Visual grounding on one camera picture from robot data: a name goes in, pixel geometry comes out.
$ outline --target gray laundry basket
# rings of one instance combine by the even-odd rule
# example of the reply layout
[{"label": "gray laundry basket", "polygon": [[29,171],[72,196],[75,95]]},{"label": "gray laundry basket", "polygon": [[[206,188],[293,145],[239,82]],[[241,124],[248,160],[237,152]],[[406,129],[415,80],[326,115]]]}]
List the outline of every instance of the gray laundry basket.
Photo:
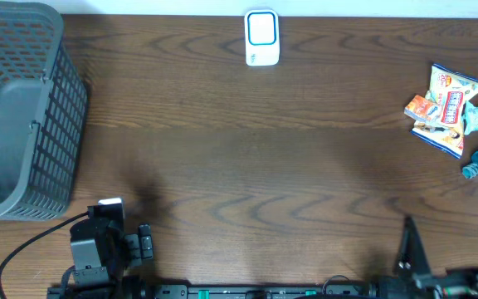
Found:
[{"label": "gray laundry basket", "polygon": [[88,99],[62,32],[47,5],[0,2],[0,220],[56,218],[69,203]]}]

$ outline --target white wall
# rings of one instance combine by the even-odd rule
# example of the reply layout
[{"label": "white wall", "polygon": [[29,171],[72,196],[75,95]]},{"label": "white wall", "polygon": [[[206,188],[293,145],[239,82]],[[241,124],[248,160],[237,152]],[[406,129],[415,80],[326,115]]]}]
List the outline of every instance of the white wall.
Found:
[{"label": "white wall", "polygon": [[241,16],[254,7],[270,7],[281,16],[478,18],[478,0],[39,0],[38,2],[49,4],[61,13]]}]

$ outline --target green component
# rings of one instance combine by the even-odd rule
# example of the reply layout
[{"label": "green component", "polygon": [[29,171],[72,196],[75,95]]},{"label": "green component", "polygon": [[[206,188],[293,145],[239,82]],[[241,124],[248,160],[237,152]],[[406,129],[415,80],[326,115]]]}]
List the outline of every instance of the green component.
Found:
[{"label": "green component", "polygon": [[209,299],[209,291],[198,291],[198,299]]}]

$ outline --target wooden table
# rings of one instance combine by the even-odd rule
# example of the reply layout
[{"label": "wooden table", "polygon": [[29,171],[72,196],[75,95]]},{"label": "wooden table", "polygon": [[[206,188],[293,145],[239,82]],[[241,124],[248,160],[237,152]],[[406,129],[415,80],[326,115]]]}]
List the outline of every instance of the wooden table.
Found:
[{"label": "wooden table", "polygon": [[[388,274],[403,216],[432,268],[478,264],[478,180],[412,136],[403,107],[431,64],[478,76],[478,20],[280,20],[280,62],[248,67],[240,17],[67,16],[93,88],[66,216],[122,196],[153,225],[146,277],[193,284],[321,283]],[[473,100],[478,105],[478,96]],[[60,220],[0,223],[0,262]],[[69,227],[3,274],[43,298],[72,265]]]}]

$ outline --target blue-outlined square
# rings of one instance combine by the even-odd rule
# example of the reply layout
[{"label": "blue-outlined square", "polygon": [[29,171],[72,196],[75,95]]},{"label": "blue-outlined square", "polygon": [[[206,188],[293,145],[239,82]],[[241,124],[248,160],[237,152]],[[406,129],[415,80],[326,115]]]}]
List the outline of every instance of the blue-outlined square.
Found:
[{"label": "blue-outlined square", "polygon": [[[274,28],[274,39],[272,42],[264,42],[264,43],[253,43],[251,40],[251,31],[250,31],[250,17],[255,14],[270,14],[272,16],[272,27]],[[248,42],[250,42],[253,46],[269,46],[274,45],[276,43],[276,16],[272,12],[253,12],[248,15]]]}]

